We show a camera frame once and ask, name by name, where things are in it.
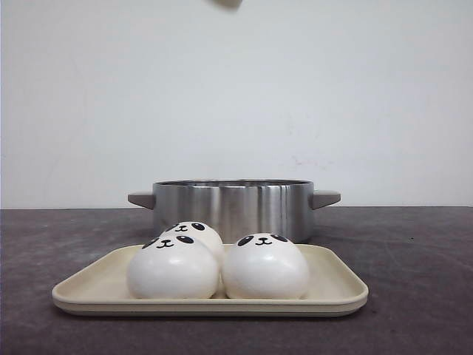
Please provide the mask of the panda bun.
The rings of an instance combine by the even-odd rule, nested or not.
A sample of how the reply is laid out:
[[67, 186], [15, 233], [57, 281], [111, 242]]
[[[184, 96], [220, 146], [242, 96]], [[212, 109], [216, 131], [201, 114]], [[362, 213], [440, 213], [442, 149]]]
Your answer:
[[242, 0], [214, 0], [214, 3], [225, 9], [238, 10]]
[[302, 252], [289, 239], [256, 233], [228, 247], [222, 281], [232, 299], [296, 300], [308, 292], [310, 271]]
[[126, 281], [138, 299], [207, 299], [217, 291], [220, 266], [194, 237], [156, 237], [130, 260]]
[[225, 249], [220, 235], [210, 226], [200, 221], [182, 221], [167, 228], [160, 237], [184, 235], [203, 243], [221, 265]]

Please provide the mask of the beige rectangular tray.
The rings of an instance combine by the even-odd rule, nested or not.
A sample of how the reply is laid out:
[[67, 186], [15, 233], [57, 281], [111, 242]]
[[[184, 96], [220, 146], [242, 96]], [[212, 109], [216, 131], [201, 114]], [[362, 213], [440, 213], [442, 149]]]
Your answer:
[[367, 285], [331, 250], [299, 245], [310, 267], [307, 296], [301, 300], [228, 299], [219, 288], [211, 299], [139, 300], [126, 286], [126, 267], [137, 251], [109, 252], [57, 284], [54, 304], [70, 314], [112, 317], [341, 317], [367, 302]]

